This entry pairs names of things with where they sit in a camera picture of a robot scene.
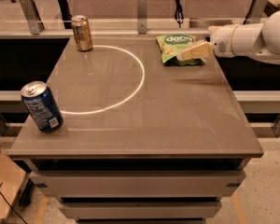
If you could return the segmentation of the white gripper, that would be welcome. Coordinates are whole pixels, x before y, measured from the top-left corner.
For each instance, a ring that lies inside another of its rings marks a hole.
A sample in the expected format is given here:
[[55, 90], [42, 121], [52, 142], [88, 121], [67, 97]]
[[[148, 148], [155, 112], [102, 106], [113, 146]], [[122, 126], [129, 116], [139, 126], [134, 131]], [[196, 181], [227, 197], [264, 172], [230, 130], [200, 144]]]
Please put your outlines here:
[[232, 58], [232, 35], [236, 25], [209, 26], [210, 43], [206, 40], [197, 40], [188, 42], [189, 48], [183, 49], [177, 53], [176, 58], [179, 61], [187, 61], [193, 59], [204, 59], [213, 53], [218, 57]]

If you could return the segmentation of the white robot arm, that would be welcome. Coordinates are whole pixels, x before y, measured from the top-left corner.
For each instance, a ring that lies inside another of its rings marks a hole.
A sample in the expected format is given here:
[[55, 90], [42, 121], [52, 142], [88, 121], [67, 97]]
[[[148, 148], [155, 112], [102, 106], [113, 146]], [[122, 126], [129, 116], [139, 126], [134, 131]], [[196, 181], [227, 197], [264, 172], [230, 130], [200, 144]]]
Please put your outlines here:
[[252, 60], [280, 65], [280, 11], [264, 23], [210, 26], [210, 41], [189, 43], [179, 51], [179, 61], [206, 58], [211, 53], [218, 57], [246, 56]]

